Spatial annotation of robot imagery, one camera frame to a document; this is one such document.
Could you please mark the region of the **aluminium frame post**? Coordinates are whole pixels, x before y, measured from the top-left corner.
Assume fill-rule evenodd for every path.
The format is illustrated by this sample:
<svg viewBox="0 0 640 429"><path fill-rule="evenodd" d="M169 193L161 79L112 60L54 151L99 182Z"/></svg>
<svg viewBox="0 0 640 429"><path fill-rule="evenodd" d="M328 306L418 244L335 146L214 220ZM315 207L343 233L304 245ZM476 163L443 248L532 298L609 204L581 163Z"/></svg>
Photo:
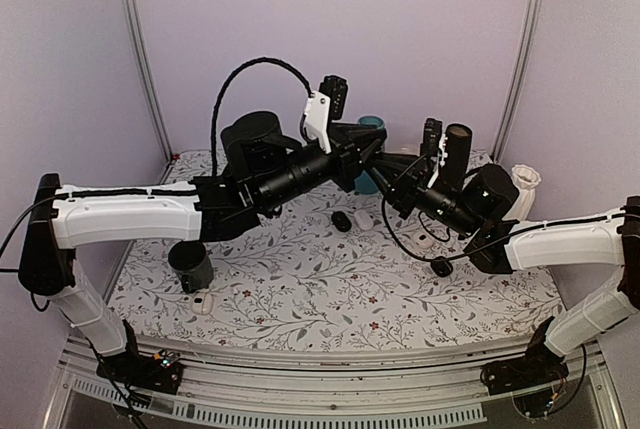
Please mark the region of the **aluminium frame post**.
<svg viewBox="0 0 640 429"><path fill-rule="evenodd" d="M524 20L515 64L498 130L490 152L490 156L494 162L500 162L504 157L509 137L515 123L519 101L526 79L530 55L534 45L534 38L542 3L543 0L526 0Z"/></svg>
<svg viewBox="0 0 640 429"><path fill-rule="evenodd" d="M151 125L163 158L171 162L173 159L173 148L155 87L137 0L122 0L122 6Z"/></svg>

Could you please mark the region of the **floral patterned table mat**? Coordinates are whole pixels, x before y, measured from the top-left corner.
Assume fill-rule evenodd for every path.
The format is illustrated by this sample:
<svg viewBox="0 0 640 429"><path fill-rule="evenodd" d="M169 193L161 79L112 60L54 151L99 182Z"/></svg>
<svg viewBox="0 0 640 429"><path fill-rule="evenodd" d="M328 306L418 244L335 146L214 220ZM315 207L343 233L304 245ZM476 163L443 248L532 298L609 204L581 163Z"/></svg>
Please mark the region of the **floral patterned table mat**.
<svg viewBox="0 0 640 429"><path fill-rule="evenodd" d="M333 226L334 211L349 217L349 232ZM358 227L356 211L371 216L371 230ZM416 231L434 245L416 247ZM263 350L422 349L529 337L563 309L548 270L483 274L441 224L400 219L379 196L332 183L240 238L208 246L208 315L192 312L193 296L168 263L171 248L169 240L136 242L112 291L111 307L138 334ZM428 264L440 255L455 257L445 278Z"/></svg>

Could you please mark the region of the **dark grey mug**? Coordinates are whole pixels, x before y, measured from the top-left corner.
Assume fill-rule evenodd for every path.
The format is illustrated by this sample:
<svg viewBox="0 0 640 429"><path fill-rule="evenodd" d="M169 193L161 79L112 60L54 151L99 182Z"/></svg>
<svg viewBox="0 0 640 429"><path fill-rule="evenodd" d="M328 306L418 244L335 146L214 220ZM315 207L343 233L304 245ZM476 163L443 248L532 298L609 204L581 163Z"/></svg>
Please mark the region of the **dark grey mug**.
<svg viewBox="0 0 640 429"><path fill-rule="evenodd" d="M200 241L175 244L169 251L168 263L187 294L207 289L213 281L214 269L207 249Z"/></svg>

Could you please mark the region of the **right rear aluminium frame post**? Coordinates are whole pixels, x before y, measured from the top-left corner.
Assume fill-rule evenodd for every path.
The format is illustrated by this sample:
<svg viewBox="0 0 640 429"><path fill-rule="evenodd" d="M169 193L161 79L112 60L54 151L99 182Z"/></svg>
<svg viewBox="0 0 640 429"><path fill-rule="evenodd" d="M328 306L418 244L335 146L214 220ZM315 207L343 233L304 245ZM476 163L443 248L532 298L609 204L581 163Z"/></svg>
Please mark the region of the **right rear aluminium frame post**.
<svg viewBox="0 0 640 429"><path fill-rule="evenodd" d="M509 137L515 123L519 101L526 79L530 55L534 45L534 38L542 3L543 0L526 0L524 20L515 64L498 130L490 152L490 156L494 162L500 162L504 157Z"/></svg>

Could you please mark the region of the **white square earbud case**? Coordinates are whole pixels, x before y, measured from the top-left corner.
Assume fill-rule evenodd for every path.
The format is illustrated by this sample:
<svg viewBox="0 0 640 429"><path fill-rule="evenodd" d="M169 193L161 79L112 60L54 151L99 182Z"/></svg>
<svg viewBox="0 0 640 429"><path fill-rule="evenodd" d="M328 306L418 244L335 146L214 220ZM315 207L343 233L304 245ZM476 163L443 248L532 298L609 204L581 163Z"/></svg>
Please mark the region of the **white square earbud case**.
<svg viewBox="0 0 640 429"><path fill-rule="evenodd" d="M209 293L195 294L192 299L192 312L196 315L208 315L214 306L214 297Z"/></svg>

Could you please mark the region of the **white ribbed vase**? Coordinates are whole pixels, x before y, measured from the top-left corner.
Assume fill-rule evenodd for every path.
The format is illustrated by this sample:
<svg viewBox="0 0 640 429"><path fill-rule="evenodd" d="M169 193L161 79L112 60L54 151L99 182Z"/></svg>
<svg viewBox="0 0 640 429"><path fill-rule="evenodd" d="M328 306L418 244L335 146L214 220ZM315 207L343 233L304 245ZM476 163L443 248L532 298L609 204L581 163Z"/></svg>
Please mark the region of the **white ribbed vase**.
<svg viewBox="0 0 640 429"><path fill-rule="evenodd" d="M524 164L516 164L511 169L512 182L518 189L519 194L505 215L506 220L518 220L520 222L527 219L535 201L536 188L541 183L540 174Z"/></svg>

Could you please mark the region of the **front aluminium rail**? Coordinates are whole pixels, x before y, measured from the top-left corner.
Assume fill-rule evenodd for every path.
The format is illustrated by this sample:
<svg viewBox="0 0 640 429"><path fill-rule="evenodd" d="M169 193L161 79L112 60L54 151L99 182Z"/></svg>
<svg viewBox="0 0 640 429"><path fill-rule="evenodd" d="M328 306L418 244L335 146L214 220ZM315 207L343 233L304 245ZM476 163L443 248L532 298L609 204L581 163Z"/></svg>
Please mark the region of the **front aluminium rail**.
<svg viewBox="0 0 640 429"><path fill-rule="evenodd" d="M142 336L177 351L174 395L145 393L147 428L626 428L604 355L589 342L567 359L557 413L535 416L544 389L491 394L482 367L521 355L526 338L426 349L288 352Z"/></svg>

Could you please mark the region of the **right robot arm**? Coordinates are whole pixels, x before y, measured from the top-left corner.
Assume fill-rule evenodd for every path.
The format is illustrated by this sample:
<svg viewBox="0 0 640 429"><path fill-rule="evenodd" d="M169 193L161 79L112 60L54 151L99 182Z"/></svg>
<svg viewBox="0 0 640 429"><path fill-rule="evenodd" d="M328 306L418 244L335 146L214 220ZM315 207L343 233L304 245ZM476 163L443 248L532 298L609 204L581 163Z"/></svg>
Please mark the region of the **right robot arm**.
<svg viewBox="0 0 640 429"><path fill-rule="evenodd" d="M507 214L520 194L499 165L466 171L458 157L379 153L366 169L384 207L401 218L414 210L469 242L463 250L478 270L511 274L539 266L600 263L614 275L579 304L542 323L517 364L517 376L537 385L581 343L639 312L639 199L577 219L531 222Z"/></svg>

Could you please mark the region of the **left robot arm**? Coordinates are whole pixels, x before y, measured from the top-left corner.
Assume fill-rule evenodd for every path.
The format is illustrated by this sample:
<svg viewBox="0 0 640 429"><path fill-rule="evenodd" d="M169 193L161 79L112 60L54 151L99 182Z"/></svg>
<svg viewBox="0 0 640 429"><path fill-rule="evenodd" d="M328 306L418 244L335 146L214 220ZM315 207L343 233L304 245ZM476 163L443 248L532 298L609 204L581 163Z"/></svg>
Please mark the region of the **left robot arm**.
<svg viewBox="0 0 640 429"><path fill-rule="evenodd" d="M342 121L344 79L309 89L300 137L286 136L266 110L213 128L213 152L227 164L188 182L129 188L78 188L44 175L17 218L26 230L17 269L21 285L45 297L128 383L148 375L130 326L109 309L76 259L83 245L138 239L206 244L229 241L277 216L282 206L326 181L352 191L386 139L384 129Z"/></svg>

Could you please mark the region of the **white oval earbud case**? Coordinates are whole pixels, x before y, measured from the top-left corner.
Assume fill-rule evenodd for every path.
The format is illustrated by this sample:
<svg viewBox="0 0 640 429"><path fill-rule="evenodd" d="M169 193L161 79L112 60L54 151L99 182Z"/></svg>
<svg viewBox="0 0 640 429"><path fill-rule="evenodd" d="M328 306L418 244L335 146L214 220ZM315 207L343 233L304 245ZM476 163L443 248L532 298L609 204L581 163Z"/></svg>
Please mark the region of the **white oval earbud case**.
<svg viewBox="0 0 640 429"><path fill-rule="evenodd" d="M358 227L364 231L369 231L374 227L373 219L366 211L356 211L353 218Z"/></svg>

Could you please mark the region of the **black oval earbud case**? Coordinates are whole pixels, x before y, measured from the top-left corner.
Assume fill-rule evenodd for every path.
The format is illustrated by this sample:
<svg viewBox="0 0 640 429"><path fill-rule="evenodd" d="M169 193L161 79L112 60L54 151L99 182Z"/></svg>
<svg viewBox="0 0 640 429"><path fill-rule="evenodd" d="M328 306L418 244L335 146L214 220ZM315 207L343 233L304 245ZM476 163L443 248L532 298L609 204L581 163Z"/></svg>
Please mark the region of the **black oval earbud case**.
<svg viewBox="0 0 640 429"><path fill-rule="evenodd" d="M334 211L331 214L331 222L339 232L347 233L352 229L352 223L343 211Z"/></svg>

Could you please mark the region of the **dark brown tall vase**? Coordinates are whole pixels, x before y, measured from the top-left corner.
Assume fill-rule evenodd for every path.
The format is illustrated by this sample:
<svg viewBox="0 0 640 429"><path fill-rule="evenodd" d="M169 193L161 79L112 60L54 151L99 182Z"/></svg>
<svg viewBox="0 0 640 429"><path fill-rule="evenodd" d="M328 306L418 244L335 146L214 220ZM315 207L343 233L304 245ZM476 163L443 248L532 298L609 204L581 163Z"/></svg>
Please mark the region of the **dark brown tall vase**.
<svg viewBox="0 0 640 429"><path fill-rule="evenodd" d="M453 190L463 187L468 167L472 130L463 124L449 124L444 132L444 154L439 169L439 178Z"/></svg>

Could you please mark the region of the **small black round case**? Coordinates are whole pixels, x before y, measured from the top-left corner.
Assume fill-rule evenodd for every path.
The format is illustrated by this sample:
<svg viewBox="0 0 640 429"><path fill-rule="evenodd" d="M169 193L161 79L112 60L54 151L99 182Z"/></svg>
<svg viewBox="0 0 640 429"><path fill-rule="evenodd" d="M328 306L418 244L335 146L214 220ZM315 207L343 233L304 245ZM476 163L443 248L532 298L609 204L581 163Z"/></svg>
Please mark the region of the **small black round case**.
<svg viewBox="0 0 640 429"><path fill-rule="evenodd" d="M453 266L447 259L434 259L430 263L431 270L441 278L448 277L452 271Z"/></svg>

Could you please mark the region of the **left rear aluminium frame post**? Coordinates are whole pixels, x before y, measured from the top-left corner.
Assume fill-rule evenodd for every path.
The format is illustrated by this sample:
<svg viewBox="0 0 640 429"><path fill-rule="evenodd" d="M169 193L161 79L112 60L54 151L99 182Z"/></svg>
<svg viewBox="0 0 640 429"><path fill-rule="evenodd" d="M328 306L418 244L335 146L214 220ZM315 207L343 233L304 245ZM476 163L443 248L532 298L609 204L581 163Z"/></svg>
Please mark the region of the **left rear aluminium frame post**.
<svg viewBox="0 0 640 429"><path fill-rule="evenodd" d="M122 6L151 125L163 158L171 162L173 159L173 148L155 87L137 0L122 0Z"/></svg>

